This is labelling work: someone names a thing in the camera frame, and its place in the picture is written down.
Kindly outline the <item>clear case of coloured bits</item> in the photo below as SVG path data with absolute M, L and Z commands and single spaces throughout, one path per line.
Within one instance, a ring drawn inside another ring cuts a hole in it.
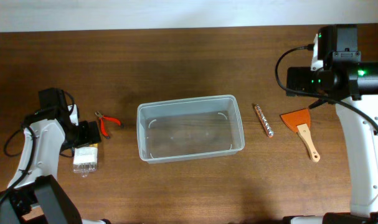
M 98 168 L 98 144 L 75 148 L 73 172 L 87 177 Z

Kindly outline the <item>clear plastic container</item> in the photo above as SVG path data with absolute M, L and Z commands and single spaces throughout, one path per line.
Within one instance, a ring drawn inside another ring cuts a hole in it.
M 234 155 L 245 147 L 233 95 L 143 103 L 136 133 L 139 157 L 149 164 Z

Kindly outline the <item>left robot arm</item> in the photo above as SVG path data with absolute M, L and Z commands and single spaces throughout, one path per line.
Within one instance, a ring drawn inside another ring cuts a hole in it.
M 39 92 L 40 108 L 26 116 L 24 148 L 7 189 L 0 192 L 0 223 L 86 223 L 57 182 L 59 158 L 69 150 L 75 170 L 97 168 L 101 136 L 97 123 L 80 121 L 72 96 L 59 88 Z

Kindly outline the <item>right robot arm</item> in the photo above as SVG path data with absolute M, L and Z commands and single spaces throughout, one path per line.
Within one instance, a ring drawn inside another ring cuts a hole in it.
M 312 44 L 309 67 L 290 67 L 288 96 L 317 100 L 309 109 L 325 103 L 336 107 L 347 149 L 351 176 L 349 212 L 321 216 L 291 216 L 284 223 L 378 223 L 378 62 L 363 62 L 357 46 L 357 25 L 324 26 Z

